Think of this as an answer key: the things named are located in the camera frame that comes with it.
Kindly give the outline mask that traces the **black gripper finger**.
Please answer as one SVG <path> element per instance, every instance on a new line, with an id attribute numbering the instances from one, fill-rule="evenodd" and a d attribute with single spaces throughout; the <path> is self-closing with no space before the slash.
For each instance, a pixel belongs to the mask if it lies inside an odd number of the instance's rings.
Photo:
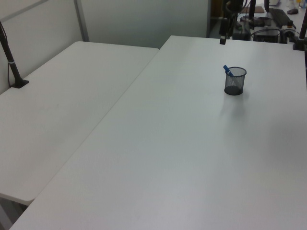
<path id="1" fill-rule="evenodd" d="M 226 35 L 227 35 L 227 19 L 226 18 L 223 18 L 221 20 L 219 35 L 220 35 L 220 44 L 225 45 Z"/>
<path id="2" fill-rule="evenodd" d="M 230 14 L 228 19 L 228 27 L 227 27 L 227 33 L 226 38 L 230 39 L 233 35 L 233 28 L 234 28 L 234 15 Z"/>

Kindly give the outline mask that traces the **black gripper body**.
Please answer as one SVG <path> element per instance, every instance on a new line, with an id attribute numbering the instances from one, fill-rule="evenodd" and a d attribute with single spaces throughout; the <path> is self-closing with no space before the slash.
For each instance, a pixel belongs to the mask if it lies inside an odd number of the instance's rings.
<path id="1" fill-rule="evenodd" d="M 225 11 L 228 14 L 236 14 L 241 12 L 243 9 L 243 0 L 226 0 Z"/>

